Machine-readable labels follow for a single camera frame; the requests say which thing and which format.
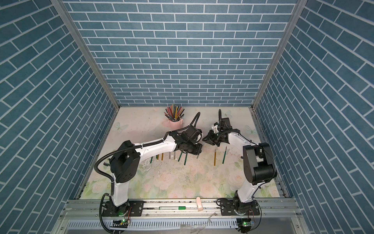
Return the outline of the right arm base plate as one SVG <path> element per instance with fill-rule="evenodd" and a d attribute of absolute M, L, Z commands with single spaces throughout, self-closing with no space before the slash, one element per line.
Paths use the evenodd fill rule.
<path fill-rule="evenodd" d="M 217 199 L 216 204 L 219 206 L 222 216 L 230 215 L 260 215 L 260 208 L 255 201 L 242 203 L 239 200 Z"/>

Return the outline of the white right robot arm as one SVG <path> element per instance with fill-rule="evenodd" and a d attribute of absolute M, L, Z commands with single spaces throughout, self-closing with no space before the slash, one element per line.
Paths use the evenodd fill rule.
<path fill-rule="evenodd" d="M 203 141 L 214 146 L 227 143 L 243 150 L 243 171 L 246 181 L 236 191 L 233 203 L 236 210 L 254 203 L 260 187 L 277 176 L 274 157 L 268 143 L 255 143 L 232 128 L 229 118 L 219 117 Z"/>

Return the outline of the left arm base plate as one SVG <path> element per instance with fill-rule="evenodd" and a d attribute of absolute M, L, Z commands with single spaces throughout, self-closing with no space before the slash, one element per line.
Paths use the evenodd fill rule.
<path fill-rule="evenodd" d="M 145 202 L 141 200 L 130 200 L 117 207 L 111 200 L 109 200 L 106 201 L 102 206 L 102 216 L 141 216 L 143 212 L 144 203 Z"/>

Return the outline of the yellow carving knife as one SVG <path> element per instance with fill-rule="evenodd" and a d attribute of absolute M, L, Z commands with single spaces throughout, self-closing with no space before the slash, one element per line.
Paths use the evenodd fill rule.
<path fill-rule="evenodd" d="M 216 166 L 216 160 L 217 160 L 217 147 L 214 148 L 214 166 Z"/>

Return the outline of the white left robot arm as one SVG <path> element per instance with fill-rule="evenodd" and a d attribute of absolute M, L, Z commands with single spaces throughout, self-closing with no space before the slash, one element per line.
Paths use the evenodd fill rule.
<path fill-rule="evenodd" d="M 141 162 L 162 153 L 180 150 L 183 153 L 199 155 L 202 151 L 202 130 L 188 126 L 179 131 L 169 131 L 159 140 L 143 144 L 125 141 L 119 152 L 110 158 L 114 181 L 111 185 L 111 200 L 118 207 L 128 202 L 129 181 L 136 175 Z"/>

